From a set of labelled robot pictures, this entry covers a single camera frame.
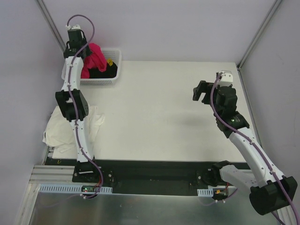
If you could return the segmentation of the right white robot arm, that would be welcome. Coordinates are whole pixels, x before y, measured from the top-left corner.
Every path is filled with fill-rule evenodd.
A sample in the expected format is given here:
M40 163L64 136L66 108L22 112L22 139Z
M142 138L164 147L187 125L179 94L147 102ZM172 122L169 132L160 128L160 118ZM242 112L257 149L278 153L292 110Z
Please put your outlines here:
M228 161L214 164L202 175L202 181L210 186L224 182L234 185L249 196L251 205L260 215L281 208L296 208L293 198L298 184L294 177L286 177L259 146L246 119L236 110L237 95L232 85L200 81L193 89L193 100L204 94L202 103L209 104L214 112L217 126L244 157L253 176L250 177Z

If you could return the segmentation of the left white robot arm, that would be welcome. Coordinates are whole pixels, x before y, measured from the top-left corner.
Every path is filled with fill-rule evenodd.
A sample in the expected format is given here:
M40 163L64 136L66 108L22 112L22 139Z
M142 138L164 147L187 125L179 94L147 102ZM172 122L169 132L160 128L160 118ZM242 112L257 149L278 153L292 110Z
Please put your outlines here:
M87 38L80 26L67 26L68 41L64 51L64 83L55 93L62 116L69 122L77 151L73 182L102 184L103 175L95 163L94 151L89 139L87 116L89 105L80 90L84 59L91 54Z

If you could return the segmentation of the pink t shirt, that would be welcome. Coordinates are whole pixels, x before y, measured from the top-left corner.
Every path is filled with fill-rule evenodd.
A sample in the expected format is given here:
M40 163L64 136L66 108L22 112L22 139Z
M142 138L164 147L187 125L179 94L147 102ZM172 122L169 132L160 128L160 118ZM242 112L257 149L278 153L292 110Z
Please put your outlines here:
M100 46L98 46L95 43L89 44L90 50L92 51L92 54L85 58L84 60L84 66L81 72L81 78L82 79L89 79L89 69L91 68L97 68L101 72L104 72L106 70L106 59L103 55Z

